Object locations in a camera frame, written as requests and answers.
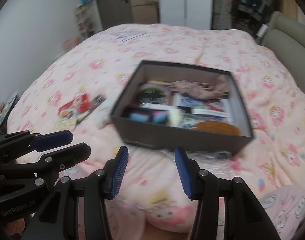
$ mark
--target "headboard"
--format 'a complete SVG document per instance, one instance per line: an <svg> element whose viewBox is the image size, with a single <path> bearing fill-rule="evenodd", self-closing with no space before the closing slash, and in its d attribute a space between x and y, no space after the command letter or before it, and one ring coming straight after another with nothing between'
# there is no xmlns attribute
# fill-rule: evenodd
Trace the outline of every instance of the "headboard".
<svg viewBox="0 0 305 240"><path fill-rule="evenodd" d="M305 26L276 11L260 45L275 52L305 93Z"/></svg>

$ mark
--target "white wall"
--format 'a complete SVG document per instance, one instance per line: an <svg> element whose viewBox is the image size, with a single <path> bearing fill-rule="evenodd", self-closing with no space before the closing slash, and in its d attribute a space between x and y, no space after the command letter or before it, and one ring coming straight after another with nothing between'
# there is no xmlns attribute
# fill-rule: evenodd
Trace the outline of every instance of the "white wall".
<svg viewBox="0 0 305 240"><path fill-rule="evenodd" d="M213 0L187 0L187 26L196 30L211 28Z"/></svg>
<svg viewBox="0 0 305 240"><path fill-rule="evenodd" d="M80 0L8 0L0 11L0 102L23 93L79 36L73 9ZM102 29L95 7L95 30Z"/></svg>
<svg viewBox="0 0 305 240"><path fill-rule="evenodd" d="M184 0L159 0L160 22L172 26L185 26Z"/></svg>

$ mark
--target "pink floral bedding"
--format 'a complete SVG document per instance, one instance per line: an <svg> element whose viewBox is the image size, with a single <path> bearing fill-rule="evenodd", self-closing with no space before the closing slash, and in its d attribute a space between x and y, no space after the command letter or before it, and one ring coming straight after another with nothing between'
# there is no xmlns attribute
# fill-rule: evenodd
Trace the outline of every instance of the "pink floral bedding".
<svg viewBox="0 0 305 240"><path fill-rule="evenodd" d="M51 65L23 94L8 119L8 132L54 129L58 108L85 89L90 99L115 100L143 59L197 64L232 71L256 139L231 161L258 198L284 185L305 190L305 94L274 53L238 30L196 31L167 25L120 25L87 39ZM112 124L102 130L91 114L75 129L73 144L91 146L89 160L64 172L80 178L102 168L124 145ZM183 193L176 167L165 156L129 146L120 197L145 209L160 228L187 232L196 203ZM20 163L36 162L32 152Z"/></svg>

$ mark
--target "metal screw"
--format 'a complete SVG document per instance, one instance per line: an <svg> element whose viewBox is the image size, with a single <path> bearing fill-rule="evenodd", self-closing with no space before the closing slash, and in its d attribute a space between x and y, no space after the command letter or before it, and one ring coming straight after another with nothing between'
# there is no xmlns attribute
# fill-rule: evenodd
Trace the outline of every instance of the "metal screw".
<svg viewBox="0 0 305 240"><path fill-rule="evenodd" d="M60 181L61 181L62 183L66 183L67 181L69 181L69 177L67 177L67 176L62 177L62 178L60 179Z"/></svg>
<svg viewBox="0 0 305 240"><path fill-rule="evenodd" d="M208 175L208 171L206 171L206 170L200 170L200 171L199 171L199 174L200 174L201 176L207 176L207 175Z"/></svg>
<svg viewBox="0 0 305 240"><path fill-rule="evenodd" d="M97 170L97 171L95 172L95 174L96 174L97 176L102 176L102 175L105 174L105 171L104 171L104 170Z"/></svg>
<svg viewBox="0 0 305 240"><path fill-rule="evenodd" d="M35 184L36 184L37 186L41 186L42 184L44 184L44 180L41 179L41 178L36 179L36 180L35 180Z"/></svg>
<svg viewBox="0 0 305 240"><path fill-rule="evenodd" d="M235 180L235 182L238 183L238 184L240 184L240 183L243 182L243 180L242 180L241 177L235 177L234 180Z"/></svg>

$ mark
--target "black box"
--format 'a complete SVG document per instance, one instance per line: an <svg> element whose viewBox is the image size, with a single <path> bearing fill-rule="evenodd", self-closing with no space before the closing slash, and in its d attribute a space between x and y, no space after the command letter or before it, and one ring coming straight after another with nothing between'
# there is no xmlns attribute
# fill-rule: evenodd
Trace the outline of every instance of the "black box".
<svg viewBox="0 0 305 240"><path fill-rule="evenodd" d="M231 91L228 100L234 125L239 128L241 136L174 128L154 123L137 122L122 117L124 109L131 103L139 84L145 81L187 80L208 83L219 74L226 75L229 80ZM231 73L181 63L142 61L116 101L111 112L111 119L125 143L153 150L174 151L176 147L182 146L186 151L214 152L223 150L230 151L234 155L254 138L247 110Z"/></svg>

